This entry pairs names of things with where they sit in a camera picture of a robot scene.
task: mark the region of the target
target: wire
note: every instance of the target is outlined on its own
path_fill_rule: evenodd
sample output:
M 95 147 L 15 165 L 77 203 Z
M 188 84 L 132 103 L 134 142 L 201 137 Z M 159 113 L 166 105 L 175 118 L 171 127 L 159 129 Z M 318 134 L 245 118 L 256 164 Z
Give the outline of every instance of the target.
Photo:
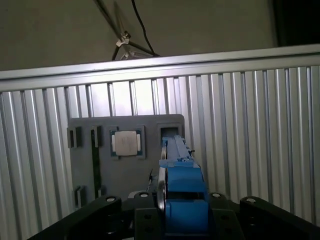
M 138 19 L 138 21 L 139 21 L 139 23 L 140 23 L 140 25 L 141 25 L 144 39 L 145 39 L 146 43 L 148 44 L 148 46 L 149 46 L 149 48 L 150 48 L 150 50 L 151 50 L 151 52 L 152 52 L 152 55 L 155 55 L 155 51 L 154 51 L 154 49 L 152 48 L 152 46 L 151 46 L 151 44 L 150 44 L 150 42 L 149 42 L 149 40 L 148 40 L 147 31 L 146 31 L 145 25 L 144 25 L 144 23 L 142 22 L 141 17 L 140 17 L 140 15 L 139 15 L 139 12 L 138 12 L 138 10 L 137 10 L 137 6 L 136 6 L 135 0 L 131 0 L 131 3 L 132 3 L 132 6 L 133 6 L 133 9 L 134 9 L 134 13 L 135 13 L 135 15 L 136 15 L 136 18 Z
M 112 18 L 110 17 L 108 10 L 105 6 L 105 4 L 101 1 L 101 0 L 93 0 L 96 4 L 96 6 L 98 7 L 98 9 L 100 10 L 100 12 L 102 13 L 104 19 L 108 22 L 108 24 L 110 25 L 111 29 L 113 30 L 114 34 L 116 35 L 116 37 L 118 39 L 122 39 L 121 33 L 119 32 L 119 30 L 117 29 L 114 21 L 112 20 Z

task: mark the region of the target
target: corrugated metal wall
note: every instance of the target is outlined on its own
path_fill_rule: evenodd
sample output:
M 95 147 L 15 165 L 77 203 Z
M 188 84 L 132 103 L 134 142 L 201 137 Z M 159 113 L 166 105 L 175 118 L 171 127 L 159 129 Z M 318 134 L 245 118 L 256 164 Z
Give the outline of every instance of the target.
M 182 114 L 211 191 L 319 224 L 320 69 L 303 65 L 1 91 L 1 239 L 74 210 L 66 128 L 81 117 Z

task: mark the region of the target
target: gray mounting plate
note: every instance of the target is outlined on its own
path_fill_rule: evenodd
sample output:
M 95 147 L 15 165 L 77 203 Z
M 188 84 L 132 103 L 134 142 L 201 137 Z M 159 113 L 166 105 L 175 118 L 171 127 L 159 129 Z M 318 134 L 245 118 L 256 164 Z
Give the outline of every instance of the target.
M 71 173 L 74 203 L 80 208 L 95 199 L 91 130 L 99 130 L 101 194 L 126 199 L 131 192 L 148 187 L 149 173 L 158 174 L 162 137 L 184 137 L 180 114 L 72 118 L 69 121 Z M 112 156 L 111 132 L 141 130 L 140 156 Z

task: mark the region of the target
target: gray wall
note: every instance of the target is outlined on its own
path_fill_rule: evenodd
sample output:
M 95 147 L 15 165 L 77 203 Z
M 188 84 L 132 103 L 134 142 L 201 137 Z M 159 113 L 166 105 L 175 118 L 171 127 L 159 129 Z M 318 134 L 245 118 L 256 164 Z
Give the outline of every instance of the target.
M 113 15 L 117 9 L 132 40 L 147 47 L 131 1 L 105 3 Z M 136 0 L 136 5 L 162 56 L 275 46 L 268 0 Z M 115 42 L 92 0 L 0 3 L 0 70 L 109 61 Z

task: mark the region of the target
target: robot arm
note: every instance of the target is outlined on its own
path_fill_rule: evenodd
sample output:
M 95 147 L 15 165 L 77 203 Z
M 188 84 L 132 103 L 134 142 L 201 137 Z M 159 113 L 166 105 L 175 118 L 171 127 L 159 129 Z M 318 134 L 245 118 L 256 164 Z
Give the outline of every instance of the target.
M 73 239 L 320 239 L 320 228 L 261 199 L 207 192 L 183 138 L 164 137 L 156 191 L 101 196 L 31 237 Z

